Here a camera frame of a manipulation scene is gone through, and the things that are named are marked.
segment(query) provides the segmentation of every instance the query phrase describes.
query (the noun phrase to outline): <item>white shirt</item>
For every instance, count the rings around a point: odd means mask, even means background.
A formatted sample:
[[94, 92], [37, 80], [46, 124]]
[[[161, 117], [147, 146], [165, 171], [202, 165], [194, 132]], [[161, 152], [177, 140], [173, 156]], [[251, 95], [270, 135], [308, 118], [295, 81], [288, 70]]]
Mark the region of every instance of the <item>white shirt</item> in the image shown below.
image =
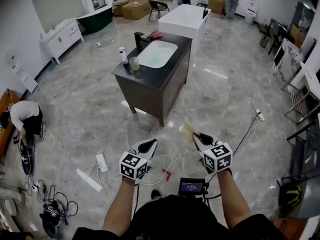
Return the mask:
[[33, 101], [19, 101], [11, 107], [10, 111], [11, 122], [19, 131], [21, 131], [22, 127], [24, 126], [22, 121], [38, 115], [39, 105]]

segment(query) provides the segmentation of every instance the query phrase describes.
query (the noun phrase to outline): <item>black shirt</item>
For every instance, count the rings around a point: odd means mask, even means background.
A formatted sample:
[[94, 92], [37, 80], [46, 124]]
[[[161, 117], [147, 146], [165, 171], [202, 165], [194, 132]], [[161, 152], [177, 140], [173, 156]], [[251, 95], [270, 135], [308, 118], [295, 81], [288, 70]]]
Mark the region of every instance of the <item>black shirt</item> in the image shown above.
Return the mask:
[[284, 235], [262, 214], [253, 215], [229, 230], [220, 223], [201, 198], [169, 195], [146, 203], [134, 215], [121, 238], [112, 232], [77, 229], [78, 239], [246, 239], [285, 240]]

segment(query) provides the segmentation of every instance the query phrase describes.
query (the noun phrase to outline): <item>glass cup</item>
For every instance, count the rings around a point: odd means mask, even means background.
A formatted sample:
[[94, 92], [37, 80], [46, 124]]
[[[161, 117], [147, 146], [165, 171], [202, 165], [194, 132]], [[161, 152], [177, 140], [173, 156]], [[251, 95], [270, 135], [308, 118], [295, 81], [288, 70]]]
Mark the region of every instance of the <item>glass cup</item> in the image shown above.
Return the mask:
[[138, 71], [140, 69], [140, 64], [139, 64], [139, 58], [138, 57], [132, 57], [129, 60], [130, 66], [133, 71]]

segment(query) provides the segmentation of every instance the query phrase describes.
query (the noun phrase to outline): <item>cabinet door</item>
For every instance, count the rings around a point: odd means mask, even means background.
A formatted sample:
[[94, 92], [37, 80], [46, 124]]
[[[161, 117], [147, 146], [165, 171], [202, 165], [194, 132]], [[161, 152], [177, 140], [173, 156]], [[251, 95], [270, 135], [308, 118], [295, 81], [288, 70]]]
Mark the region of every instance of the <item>cabinet door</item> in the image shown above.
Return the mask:
[[62, 31], [60, 31], [59, 36], [64, 50], [68, 49], [72, 45], [72, 41], [68, 34], [68, 31], [66, 29], [63, 29]]
[[59, 57], [65, 52], [65, 47], [60, 39], [60, 35], [56, 34], [50, 41], [47, 43], [47, 46], [53, 57]]

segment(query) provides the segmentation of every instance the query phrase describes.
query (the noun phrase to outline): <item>drawer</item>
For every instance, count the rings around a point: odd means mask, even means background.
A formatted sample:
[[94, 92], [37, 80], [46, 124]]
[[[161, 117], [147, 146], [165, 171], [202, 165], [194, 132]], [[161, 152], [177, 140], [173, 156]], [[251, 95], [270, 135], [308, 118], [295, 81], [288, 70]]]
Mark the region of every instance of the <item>drawer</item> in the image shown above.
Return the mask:
[[73, 23], [71, 23], [69, 26], [66, 27], [66, 32], [69, 34], [69, 36], [71, 36], [77, 30], [79, 30], [79, 28], [76, 21], [74, 21]]
[[76, 30], [73, 34], [70, 35], [71, 41], [74, 43], [81, 38], [81, 33], [79, 30]]

